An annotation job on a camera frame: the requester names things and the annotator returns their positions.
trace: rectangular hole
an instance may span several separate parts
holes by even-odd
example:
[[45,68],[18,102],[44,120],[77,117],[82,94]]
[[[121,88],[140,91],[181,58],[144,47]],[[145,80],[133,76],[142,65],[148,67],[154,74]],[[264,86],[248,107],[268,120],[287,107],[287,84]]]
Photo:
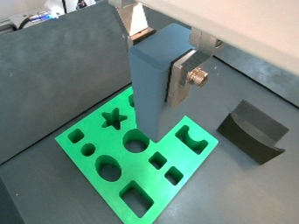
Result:
[[164,174],[164,177],[169,180],[173,186],[176,186],[181,179],[183,179],[183,174],[180,171],[172,166],[172,168],[168,170],[168,172]]
[[69,134],[68,138],[73,143],[77,143],[80,139],[84,137],[84,134],[80,129],[74,129]]
[[134,181],[129,182],[118,196],[138,218],[145,215],[146,211],[154,203]]
[[152,164],[156,170],[160,170],[166,162],[165,157],[160,152],[156,152],[148,159],[148,162]]

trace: gray table surface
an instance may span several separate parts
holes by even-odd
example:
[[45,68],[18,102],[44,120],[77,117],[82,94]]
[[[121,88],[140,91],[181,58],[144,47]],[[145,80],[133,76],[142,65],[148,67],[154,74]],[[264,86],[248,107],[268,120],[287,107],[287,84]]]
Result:
[[[299,110],[217,59],[204,68],[209,81],[191,89],[185,115],[219,145],[154,223],[296,224]],[[289,129],[276,145],[285,152],[264,165],[216,132],[241,100]],[[24,223],[121,223],[53,139],[101,104],[0,166]]]

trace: black curved block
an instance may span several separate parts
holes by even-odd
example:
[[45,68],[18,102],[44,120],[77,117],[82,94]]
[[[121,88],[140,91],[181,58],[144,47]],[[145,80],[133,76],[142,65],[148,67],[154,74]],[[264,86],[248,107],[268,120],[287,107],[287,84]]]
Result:
[[228,114],[217,132],[261,165],[285,150],[275,147],[288,128],[247,101]]

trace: dark gray block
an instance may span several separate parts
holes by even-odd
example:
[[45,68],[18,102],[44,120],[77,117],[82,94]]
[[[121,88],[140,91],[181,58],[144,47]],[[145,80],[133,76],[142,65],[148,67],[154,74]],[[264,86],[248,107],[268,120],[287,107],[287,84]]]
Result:
[[172,62],[192,49],[189,33],[170,24],[129,50],[136,125],[154,142],[184,116],[183,104],[170,108],[164,99]]
[[217,132],[260,165],[285,151],[276,148],[276,142],[287,131],[288,128],[247,101],[240,102],[217,128]]

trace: square hole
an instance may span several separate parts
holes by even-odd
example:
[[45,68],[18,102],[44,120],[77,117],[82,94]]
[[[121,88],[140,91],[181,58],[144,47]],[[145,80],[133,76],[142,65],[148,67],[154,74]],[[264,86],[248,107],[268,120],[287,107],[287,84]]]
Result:
[[165,157],[160,152],[156,152],[148,159],[148,162],[152,164],[156,170],[160,170],[166,162]]
[[173,186],[179,184],[183,179],[183,174],[180,171],[172,166],[168,172],[164,174],[164,177],[169,180]]
[[77,143],[82,137],[84,137],[84,134],[80,129],[74,129],[68,135],[68,138],[73,143]]

